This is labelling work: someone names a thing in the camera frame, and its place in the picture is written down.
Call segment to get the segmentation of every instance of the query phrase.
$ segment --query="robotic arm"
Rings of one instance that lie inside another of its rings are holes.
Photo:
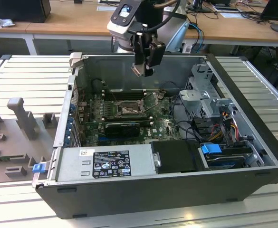
[[[180,3],[181,0],[122,0],[114,11],[107,29],[121,49],[134,52],[132,70],[137,76],[151,76],[152,67],[160,64],[166,45],[158,40],[158,30],[172,19]],[[164,8],[173,4],[173,10],[163,20]]]

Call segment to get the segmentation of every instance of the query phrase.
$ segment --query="robot display screen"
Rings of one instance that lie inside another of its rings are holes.
[[[129,15],[129,13],[130,13],[131,10],[132,10],[132,7],[125,4],[125,5],[122,7],[122,9],[121,9],[119,15],[120,15],[121,17],[126,18],[126,17]]]

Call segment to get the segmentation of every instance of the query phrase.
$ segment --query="white paper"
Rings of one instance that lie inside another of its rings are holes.
[[[220,13],[225,18],[244,18],[240,13]]]
[[[98,6],[96,8],[97,11],[109,11],[113,12],[115,11],[116,7],[115,6]]]
[[[0,29],[2,27],[9,27],[9,26],[14,26],[14,25],[15,24],[10,19],[0,19]]]

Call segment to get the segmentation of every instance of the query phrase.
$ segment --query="workbench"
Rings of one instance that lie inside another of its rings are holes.
[[[218,61],[278,139],[278,117],[273,118],[273,115],[278,116],[277,90],[248,61],[243,61],[238,57],[218,57]],[[40,98],[39,105],[41,106],[39,110],[34,111],[35,117],[49,110],[55,112],[56,116],[59,117],[62,101],[55,100],[63,98],[63,94],[59,93],[66,89],[64,80],[68,74],[71,74],[67,66],[68,56],[12,56],[9,60],[1,60],[0,100],[8,98],[9,94],[24,93],[22,97],[26,103],[29,103],[32,97]],[[20,80],[22,76],[26,75],[30,76],[22,79],[22,84],[26,84],[26,90],[15,87],[16,85],[20,87],[19,82],[11,79]],[[46,92],[48,80],[57,80],[55,84],[51,83],[51,93],[56,92],[57,94],[49,96],[33,91],[31,96],[26,95],[26,91],[30,89],[45,90],[44,92]],[[8,91],[8,87],[4,87],[5,85],[9,85],[11,91]],[[228,97],[221,85],[219,88]],[[32,107],[25,106],[25,110],[31,109]],[[12,118],[13,116],[7,111],[8,108],[2,107],[0,115],[3,118]],[[278,227],[278,184],[264,186],[242,202],[72,220],[59,219],[35,192],[31,186],[31,181],[13,181],[0,184],[0,227],[41,227],[45,224],[47,227],[70,228]]]
[[[51,14],[45,23],[16,22],[16,26],[0,29],[0,38],[22,38],[26,41],[31,55],[37,55],[34,39],[65,40],[110,40],[107,30],[112,11],[97,11],[96,2],[74,4],[73,1],[60,2],[51,0]],[[199,28],[204,31],[205,44],[275,46],[278,47],[278,33],[268,23],[257,24],[248,19],[224,18],[209,19],[203,14],[197,16]],[[194,29],[188,30],[184,42],[191,46],[198,34]]]

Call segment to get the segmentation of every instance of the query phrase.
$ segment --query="power supply label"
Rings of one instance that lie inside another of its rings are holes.
[[[92,176],[94,178],[131,176],[129,151],[95,152]]]

